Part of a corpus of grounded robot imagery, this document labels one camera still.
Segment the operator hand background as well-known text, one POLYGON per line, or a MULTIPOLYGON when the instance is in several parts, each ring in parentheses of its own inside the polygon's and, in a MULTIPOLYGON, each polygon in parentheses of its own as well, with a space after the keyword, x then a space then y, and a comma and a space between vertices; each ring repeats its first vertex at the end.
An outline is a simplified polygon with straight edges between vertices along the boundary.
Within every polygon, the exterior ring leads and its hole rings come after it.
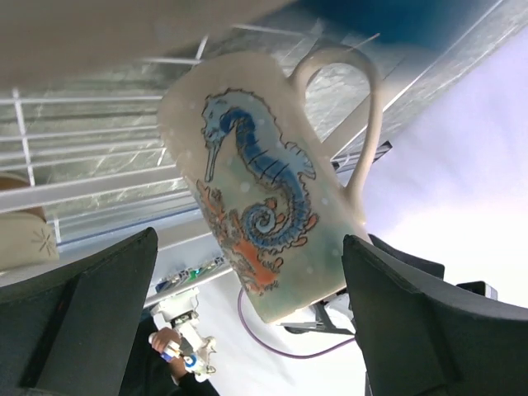
POLYGON ((171 328, 162 328, 153 333, 150 344, 155 351, 162 353, 170 342, 180 344, 181 338, 179 334, 171 328))

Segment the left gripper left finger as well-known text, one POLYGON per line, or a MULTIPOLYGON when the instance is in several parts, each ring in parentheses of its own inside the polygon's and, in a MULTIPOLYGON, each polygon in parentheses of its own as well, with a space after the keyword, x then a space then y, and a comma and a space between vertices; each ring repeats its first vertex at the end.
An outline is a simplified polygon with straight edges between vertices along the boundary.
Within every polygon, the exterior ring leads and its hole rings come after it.
POLYGON ((117 395, 158 255, 147 228, 1 288, 3 395, 117 395))

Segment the green interior floral mug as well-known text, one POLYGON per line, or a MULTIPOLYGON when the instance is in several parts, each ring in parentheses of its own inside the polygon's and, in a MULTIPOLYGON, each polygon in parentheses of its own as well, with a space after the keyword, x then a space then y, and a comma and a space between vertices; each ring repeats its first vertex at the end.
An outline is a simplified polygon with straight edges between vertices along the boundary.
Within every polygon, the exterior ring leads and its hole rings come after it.
POLYGON ((1 88, 186 47, 286 1, 3 1, 1 88))

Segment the dark blue faceted mug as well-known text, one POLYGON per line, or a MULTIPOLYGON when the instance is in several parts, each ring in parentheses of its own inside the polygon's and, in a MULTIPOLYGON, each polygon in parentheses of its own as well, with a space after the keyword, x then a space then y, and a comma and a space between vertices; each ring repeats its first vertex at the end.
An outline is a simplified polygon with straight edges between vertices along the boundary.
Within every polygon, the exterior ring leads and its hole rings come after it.
POLYGON ((411 45, 439 50, 454 30, 486 4, 462 0, 299 1, 301 9, 339 28, 366 37, 377 34, 383 45, 411 45))

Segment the beige patterned mug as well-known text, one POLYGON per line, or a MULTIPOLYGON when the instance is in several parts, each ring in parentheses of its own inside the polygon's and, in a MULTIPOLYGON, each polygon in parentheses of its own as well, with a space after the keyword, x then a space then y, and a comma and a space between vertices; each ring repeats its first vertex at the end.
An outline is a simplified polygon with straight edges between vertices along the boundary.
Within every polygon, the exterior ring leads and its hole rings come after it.
POLYGON ((237 52, 199 63, 159 104, 163 142, 265 323, 346 285, 343 240, 368 237, 362 191, 380 140, 381 88, 357 49, 319 49, 291 75, 268 54, 237 52), (304 110, 310 79, 331 64, 363 72, 370 89, 365 141, 347 183, 304 110))

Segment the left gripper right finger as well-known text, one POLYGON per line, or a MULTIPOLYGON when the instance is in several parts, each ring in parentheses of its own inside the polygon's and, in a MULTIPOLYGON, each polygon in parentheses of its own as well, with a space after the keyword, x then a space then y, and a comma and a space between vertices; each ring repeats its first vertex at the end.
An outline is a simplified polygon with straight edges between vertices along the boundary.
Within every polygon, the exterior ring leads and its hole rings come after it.
POLYGON ((357 236, 342 265, 374 395, 525 395, 527 310, 451 285, 357 236))

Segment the stainless steel cup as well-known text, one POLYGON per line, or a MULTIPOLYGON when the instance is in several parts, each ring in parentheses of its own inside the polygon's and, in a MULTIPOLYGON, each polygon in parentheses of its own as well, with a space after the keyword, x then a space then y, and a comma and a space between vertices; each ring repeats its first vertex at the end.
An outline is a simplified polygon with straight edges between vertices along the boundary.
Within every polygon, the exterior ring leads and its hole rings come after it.
POLYGON ((54 230, 41 206, 1 213, 1 272, 58 260, 54 230))

